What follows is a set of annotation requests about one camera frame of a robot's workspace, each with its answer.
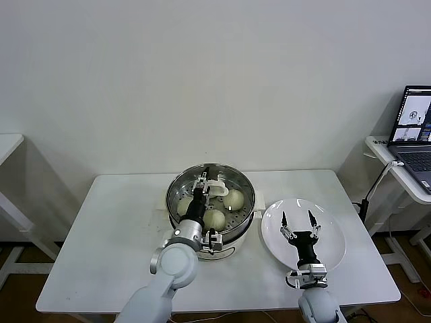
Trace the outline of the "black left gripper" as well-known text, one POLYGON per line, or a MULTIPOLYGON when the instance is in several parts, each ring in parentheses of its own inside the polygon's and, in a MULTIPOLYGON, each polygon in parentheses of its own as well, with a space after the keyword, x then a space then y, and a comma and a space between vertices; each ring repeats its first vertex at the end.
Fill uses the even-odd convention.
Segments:
POLYGON ((199 175, 193 184, 193 189, 200 188, 201 190, 195 190, 193 192, 193 199, 190 202, 183 219, 203 223, 203 216, 206 211, 205 204, 209 204, 211 199, 211 189, 209 187, 215 183, 216 181, 211 177, 211 167, 205 166, 204 169, 199 172, 199 175))

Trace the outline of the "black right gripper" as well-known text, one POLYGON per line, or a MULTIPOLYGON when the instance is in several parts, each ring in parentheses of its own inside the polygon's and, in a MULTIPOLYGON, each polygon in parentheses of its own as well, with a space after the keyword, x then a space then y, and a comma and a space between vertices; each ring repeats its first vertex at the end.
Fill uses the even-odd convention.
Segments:
POLYGON ((308 210, 311 231, 293 232, 289 226, 285 212, 282 212, 280 232, 288 240, 288 243, 296 248, 298 253, 297 264, 319 264, 320 260, 314 252, 314 245, 318 242, 321 226, 317 223, 316 217, 308 210))

